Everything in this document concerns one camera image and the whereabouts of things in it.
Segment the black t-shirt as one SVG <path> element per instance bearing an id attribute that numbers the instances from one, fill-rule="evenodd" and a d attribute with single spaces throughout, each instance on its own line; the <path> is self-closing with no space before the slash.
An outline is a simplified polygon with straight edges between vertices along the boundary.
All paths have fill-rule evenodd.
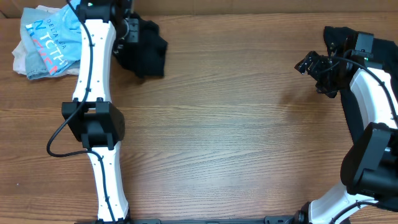
<path id="1" fill-rule="evenodd" d="M 168 42 L 160 36 L 160 27 L 155 22 L 143 20 L 137 13 L 130 15 L 129 19 L 133 18 L 139 20 L 138 43 L 123 44 L 118 39 L 113 55 L 122 68 L 138 78 L 163 78 Z"/>

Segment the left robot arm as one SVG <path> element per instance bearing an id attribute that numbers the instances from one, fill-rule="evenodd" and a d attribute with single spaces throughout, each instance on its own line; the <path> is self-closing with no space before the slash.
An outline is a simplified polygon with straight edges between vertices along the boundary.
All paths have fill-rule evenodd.
<path id="1" fill-rule="evenodd" d="M 80 72 L 71 102 L 62 104 L 65 124 L 82 144 L 95 177 L 96 223 L 132 223 L 120 165 L 125 135 L 122 112 L 109 90 L 114 42 L 131 33 L 132 1 L 81 1 L 74 12 L 81 25 Z"/>

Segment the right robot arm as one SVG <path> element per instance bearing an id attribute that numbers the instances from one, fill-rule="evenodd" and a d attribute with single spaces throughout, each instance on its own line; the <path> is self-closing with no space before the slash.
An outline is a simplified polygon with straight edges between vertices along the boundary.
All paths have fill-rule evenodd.
<path id="1" fill-rule="evenodd" d="M 316 91 L 340 96 L 353 146 L 340 181 L 307 202 L 290 223 L 348 223 L 372 206 L 397 211 L 397 45 L 371 33 L 326 26 L 327 54 L 309 52 L 295 69 L 310 75 Z"/>

